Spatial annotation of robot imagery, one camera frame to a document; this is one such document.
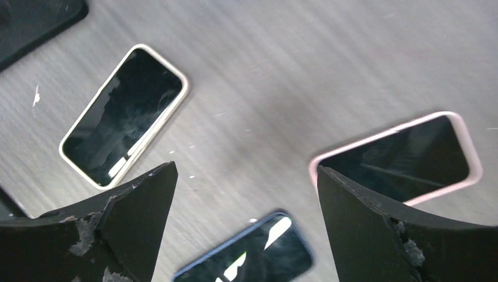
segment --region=black phone screen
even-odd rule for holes
[[[446,116],[331,156],[319,165],[400,202],[461,182],[470,172]]]
[[[292,219],[278,213],[197,260],[173,281],[289,282],[312,265]]]
[[[63,154],[107,186],[181,90],[173,72],[145,50],[133,50],[71,131]]]

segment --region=black phone case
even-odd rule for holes
[[[0,72],[87,14],[85,0],[0,0]]]

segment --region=scratch on table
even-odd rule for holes
[[[35,100],[33,101],[33,108],[38,102],[40,102],[40,93],[38,93],[38,85],[37,85],[35,90]]]

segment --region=black foam piece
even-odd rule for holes
[[[425,213],[326,167],[318,194],[341,282],[498,281],[498,227]]]
[[[0,281],[150,281],[177,177],[171,162],[38,219],[0,221]]]
[[[84,0],[0,0],[0,71],[87,14]]]

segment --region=phone screen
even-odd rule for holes
[[[470,172],[446,116],[331,156],[319,165],[400,202],[459,183]]]
[[[175,275],[174,282],[289,282],[313,265],[292,219],[274,214]]]
[[[151,54],[132,50],[66,137],[62,153],[107,186],[182,88],[180,78]]]

